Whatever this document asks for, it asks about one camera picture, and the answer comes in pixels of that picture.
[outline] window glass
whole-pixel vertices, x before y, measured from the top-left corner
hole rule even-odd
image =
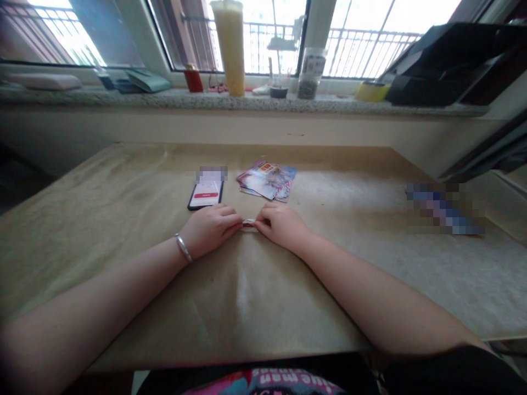
[[[461,0],[338,0],[326,47],[325,77],[377,78]]]
[[[288,40],[292,50],[280,51],[280,61],[296,73],[300,49],[302,21],[306,0],[240,0],[243,4],[244,64],[248,74],[268,74],[269,57],[278,56],[268,50],[271,39]],[[195,64],[199,70],[223,71],[220,43],[209,1],[149,1],[155,23],[169,56],[173,70],[184,64]]]
[[[77,66],[142,67],[112,0],[0,2],[0,57]]]

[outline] red lighter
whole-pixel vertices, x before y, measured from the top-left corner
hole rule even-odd
[[[185,64],[186,70],[184,71],[185,79],[187,80],[188,90],[196,93],[203,92],[203,84],[199,76],[199,71],[196,65],[192,63]]]

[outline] tall cup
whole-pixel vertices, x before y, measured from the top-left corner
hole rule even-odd
[[[221,59],[231,96],[245,96],[243,4],[233,0],[210,3],[220,40]]]

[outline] window sill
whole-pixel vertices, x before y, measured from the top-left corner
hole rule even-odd
[[[0,103],[15,105],[145,107],[186,110],[245,110],[308,112],[315,114],[360,115],[428,115],[450,117],[479,117],[489,111],[488,106],[454,104],[444,108],[393,106],[388,102],[369,103],[353,96],[318,95],[315,100],[300,100],[295,94],[287,99],[267,96],[232,98],[228,93],[189,93],[186,89],[169,89],[155,94],[123,95],[101,88],[83,88],[66,92],[33,91],[25,88],[1,87]]]

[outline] silver bracelet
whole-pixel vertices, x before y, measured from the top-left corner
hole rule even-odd
[[[180,245],[181,251],[183,251],[183,254],[187,257],[188,263],[192,263],[194,260],[192,259],[190,252],[188,252],[188,248],[183,242],[183,239],[181,238],[180,234],[176,233],[174,237],[176,238],[177,243]]]

